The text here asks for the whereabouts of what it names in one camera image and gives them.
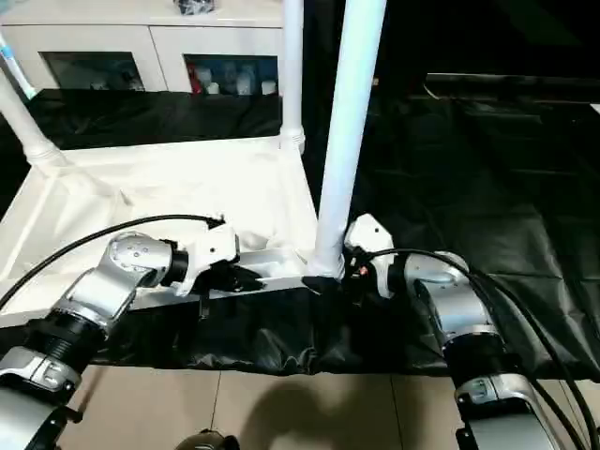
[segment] white pipe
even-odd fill
[[[19,141],[27,161],[40,169],[64,167],[67,160],[38,127],[25,105],[0,70],[0,112],[7,119]]]
[[[302,128],[302,39],[304,0],[283,4],[283,123],[281,145],[295,145],[304,151]]]
[[[21,66],[19,66],[12,49],[8,46],[7,42],[2,36],[2,33],[0,33],[0,53],[2,54],[4,61],[7,63],[8,70],[10,70],[10,73],[21,87],[23,93],[27,99],[31,100],[36,96],[37,91],[25,77],[25,74],[21,70]]]
[[[317,240],[307,271],[343,277],[341,255],[386,0],[347,0],[329,126]]]

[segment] black cable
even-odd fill
[[[451,267],[458,270],[460,272],[460,274],[462,274],[466,279],[469,280],[469,282],[471,283],[471,285],[472,285],[473,289],[476,291],[476,293],[481,295],[480,298],[482,299],[484,304],[486,304],[486,307],[488,309],[490,309],[490,312],[493,311],[493,307],[492,307],[493,303],[492,303],[487,291],[483,288],[482,284],[479,282],[479,279],[477,277],[480,277],[481,279],[485,280],[487,283],[493,285],[496,290],[503,293],[515,305],[515,307],[519,310],[519,312],[523,315],[523,318],[527,321],[529,326],[532,328],[534,333],[537,335],[538,339],[540,339],[540,342],[542,343],[546,352],[550,356],[550,359],[552,359],[554,364],[556,364],[556,366],[559,368],[560,372],[562,373],[562,376],[564,377],[564,380],[566,381],[567,385],[569,386],[569,389],[571,390],[571,392],[573,394],[573,397],[575,398],[575,401],[577,402],[579,409],[581,410],[581,414],[583,415],[583,420],[585,421],[586,428],[588,429],[588,434],[590,435],[591,449],[592,450],[600,450],[600,436],[598,436],[598,432],[596,430],[596,425],[594,423],[592,413],[590,411],[590,408],[589,408],[587,402],[585,401],[585,398],[581,394],[581,391],[579,391],[579,388],[578,388],[577,384],[575,383],[575,380],[571,376],[571,372],[569,371],[567,366],[564,364],[563,360],[561,360],[560,356],[557,354],[554,347],[552,347],[552,344],[550,343],[550,341],[544,334],[544,331],[539,326],[539,324],[537,323],[537,321],[534,318],[534,316],[532,315],[532,313],[525,306],[525,304],[520,301],[520,299],[516,295],[514,295],[511,291],[506,289],[501,283],[496,281],[494,278],[488,276],[487,274],[484,274],[480,271],[473,270],[473,269],[471,269],[471,272],[469,272],[467,269],[462,267],[460,264],[458,264],[454,260],[452,260],[446,256],[440,255],[438,253],[434,253],[432,251],[421,250],[418,248],[389,248],[386,250],[380,250],[380,251],[374,251],[374,252],[367,253],[364,257],[366,257],[367,260],[370,261],[373,258],[376,258],[378,256],[392,255],[392,254],[424,255],[424,256],[429,256],[430,258],[434,258],[438,261],[441,261],[443,263],[450,265]]]
[[[91,242],[91,241],[98,239],[99,237],[105,236],[107,234],[119,232],[121,230],[124,230],[125,228],[133,227],[135,225],[141,225],[143,223],[148,223],[148,222],[159,222],[161,220],[199,220],[199,221],[205,222],[209,228],[215,228],[216,226],[224,223],[222,219],[216,219],[216,218],[211,218],[211,217],[196,216],[196,215],[191,215],[191,214],[169,214],[169,215],[164,215],[164,216],[151,216],[151,217],[136,218],[134,220],[130,220],[127,222],[120,223],[118,225],[113,225],[109,228],[105,228],[104,230],[100,230],[99,232],[93,232],[92,234],[82,237],[81,239],[78,239],[77,241],[74,241],[74,242],[70,243],[69,245],[56,251],[55,253],[50,255],[48,258],[46,258],[44,261],[42,261],[38,265],[36,265],[33,269],[28,271],[25,275],[23,275],[2,296],[2,298],[0,298],[0,310],[6,306],[8,301],[14,296],[15,293],[17,293],[19,291],[20,288],[22,288],[25,285],[25,283],[27,283],[30,279],[32,279],[37,274],[39,274],[42,270],[44,270],[50,264],[52,264],[59,258],[65,256],[67,253],[74,250],[75,248],[81,247],[82,245],[87,244],[88,242]]]
[[[556,418],[559,419],[559,422],[561,422],[561,425],[566,430],[567,434],[569,435],[569,438],[571,438],[571,441],[573,441],[575,448],[577,450],[587,450],[587,447],[579,437],[579,433],[575,430],[575,427],[573,427],[573,424],[563,412],[556,400],[534,377],[527,375],[527,379],[529,380],[529,383],[533,386],[533,389],[537,391],[539,396],[546,402],[546,404],[552,410],[554,415],[556,415]]]
[[[569,371],[569,369],[567,368],[567,366],[565,365],[563,360],[560,358],[560,356],[558,355],[558,353],[556,352],[556,350],[554,349],[552,344],[550,343],[549,339],[547,338],[546,334],[544,333],[544,331],[542,330],[542,328],[540,327],[540,325],[538,324],[537,320],[534,318],[532,313],[529,311],[529,309],[520,301],[520,299],[514,293],[512,293],[510,290],[505,288],[500,282],[498,282],[494,278],[492,278],[489,275],[484,274],[483,272],[480,272],[478,270],[472,270],[472,273],[474,275],[476,275],[477,277],[484,279],[486,282],[491,284],[495,289],[497,289],[499,292],[501,292],[506,297],[508,297],[510,299],[510,301],[517,307],[519,312],[523,315],[523,317],[525,318],[527,323],[530,325],[530,327],[532,328],[534,333],[537,335],[537,338],[540,339],[540,342],[542,343],[542,345],[544,346],[544,349],[550,356],[550,359],[552,359],[554,364],[556,364],[558,366],[559,370],[562,373],[562,376],[564,377],[564,380],[566,381],[567,385],[569,386],[569,389],[571,390],[571,393],[573,394],[573,397],[575,398],[575,402],[579,406],[581,415],[583,415],[583,420],[585,422],[586,428],[588,429],[588,434],[590,435],[591,449],[599,450],[600,449],[600,437],[598,436],[598,431],[596,429],[595,421],[593,420],[592,412],[590,411],[590,408],[588,407],[588,404],[585,401],[585,398],[581,394],[581,391],[579,390],[578,385],[575,382],[575,379],[571,375],[571,372]]]

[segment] cabinet door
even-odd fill
[[[220,94],[237,95],[242,77],[249,94],[261,94],[263,82],[268,93],[282,92],[280,28],[151,26],[150,30],[170,91],[193,92],[215,83]]]
[[[166,89],[147,26],[7,25],[2,33],[37,89]]]

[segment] tile floor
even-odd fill
[[[600,419],[600,386],[580,384]],[[544,382],[578,417],[559,382]],[[450,380],[385,375],[277,378],[239,372],[90,367],[63,450],[173,450],[215,428],[243,450],[455,450]]]

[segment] black cloth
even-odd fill
[[[44,91],[29,107],[66,150],[273,135],[280,126],[276,97]],[[307,119],[303,159],[316,204],[327,124],[325,107]],[[351,216],[369,212],[397,246],[455,251],[492,274],[527,302],[574,374],[598,380],[599,125],[589,106],[392,101],[375,91]],[[6,125],[0,145],[6,209],[27,165]],[[498,301],[494,314],[529,368],[558,375],[508,304]],[[0,352],[23,333],[0,330]],[[214,301],[202,322],[194,304],[131,311],[96,362],[442,374],[438,353],[427,313],[405,295],[357,307],[351,294],[296,289]]]

